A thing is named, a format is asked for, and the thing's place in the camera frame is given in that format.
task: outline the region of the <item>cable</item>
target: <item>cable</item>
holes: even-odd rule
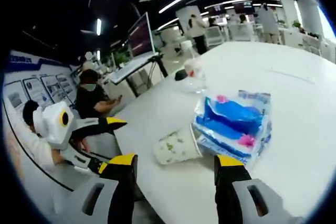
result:
[[[25,150],[25,148],[22,146],[21,142],[19,141],[19,139],[17,138],[16,134],[15,134],[15,131],[12,127],[12,124],[9,120],[9,117],[8,117],[8,114],[7,114],[7,110],[6,110],[6,106],[5,106],[5,102],[4,100],[2,100],[2,103],[4,105],[4,109],[5,109],[5,113],[6,113],[6,117],[7,117],[7,120],[8,120],[8,123],[9,123],[9,127],[10,129],[12,130],[14,136],[15,136],[15,139],[16,141],[18,142],[18,144],[20,145],[21,149],[23,150],[23,152],[26,154],[26,156],[34,163],[34,165],[37,166],[37,168],[39,168],[41,170],[41,172],[43,172],[48,178],[50,178],[52,181],[54,181],[56,184],[60,185],[61,187],[67,189],[68,191],[73,191],[73,189],[71,189],[70,187],[67,187],[66,185],[64,185],[63,183],[61,183],[60,181],[54,179],[53,177],[51,177],[46,171],[44,171],[36,162],[35,160],[32,159],[32,157],[27,153],[27,151]]]

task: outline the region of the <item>plastic bag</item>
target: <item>plastic bag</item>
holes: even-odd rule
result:
[[[188,49],[192,55],[192,59],[188,59],[184,62],[184,69],[188,74],[186,78],[186,88],[188,92],[205,93],[206,91],[206,79],[205,73],[200,61],[200,55],[191,47]]]
[[[270,94],[239,90],[231,100],[223,95],[204,97],[194,125],[204,135],[200,148],[250,166],[271,138]]]

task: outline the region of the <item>person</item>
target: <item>person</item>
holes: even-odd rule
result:
[[[245,24],[248,30],[248,34],[251,38],[251,41],[254,41],[254,30],[253,26],[250,22],[246,20],[246,15],[245,14],[240,14],[239,16],[240,24]]]
[[[209,18],[209,27],[214,27],[214,26],[218,26],[219,29],[221,28],[218,24],[215,23],[214,18]]]
[[[99,75],[92,69],[85,70],[80,76],[75,109],[80,117],[100,118],[120,104],[122,96],[110,100],[103,88],[97,84]]]
[[[263,3],[258,10],[259,22],[263,26],[263,31],[267,43],[278,43],[279,27],[275,19],[273,11],[268,8],[266,3]]]
[[[38,103],[29,100],[25,103],[22,116],[29,129],[37,135],[37,141],[30,145],[30,151],[34,156],[34,160],[44,169],[52,170],[55,165],[64,162],[64,158],[60,154],[60,150],[52,149],[45,137],[37,134],[34,127],[33,112],[39,107]],[[80,144],[89,152],[89,146],[86,140],[81,140]]]
[[[191,18],[188,21],[187,29],[189,31],[190,36],[193,37],[193,39],[195,40],[197,52],[200,55],[207,52],[204,38],[205,28],[206,25],[203,22],[199,21],[196,18],[195,14],[192,14]]]

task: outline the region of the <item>black shirt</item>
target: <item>black shirt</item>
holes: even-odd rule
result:
[[[97,85],[93,91],[87,91],[85,88],[79,86],[77,90],[75,109],[78,111],[82,119],[98,118],[103,115],[95,110],[94,107],[97,102],[106,100],[107,96],[100,85]]]

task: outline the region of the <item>desk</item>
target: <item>desk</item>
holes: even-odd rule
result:
[[[138,71],[140,68],[144,67],[145,65],[151,63],[151,62],[156,62],[157,65],[160,68],[160,71],[162,72],[163,77],[167,77],[168,73],[163,66],[162,62],[162,55],[159,54],[153,54],[149,56],[137,56],[135,59],[131,60],[128,62],[126,66],[123,68],[119,69],[118,71],[112,72],[108,74],[104,80],[103,83],[106,81],[112,81],[114,84],[119,84],[123,80],[126,80],[128,85],[130,86],[132,92],[134,93],[135,97],[138,97],[138,92],[136,91],[137,89],[134,87],[133,83],[128,79],[130,75]]]
[[[304,50],[261,42],[226,42],[201,62],[215,94],[271,94],[272,139],[250,174],[276,191],[292,215],[307,216],[336,167],[336,66]],[[193,120],[199,96],[177,85],[170,76],[129,104],[119,114],[128,125],[115,135],[122,153],[138,154],[138,185],[166,224],[215,224],[213,159],[161,166],[152,153],[156,141]]]

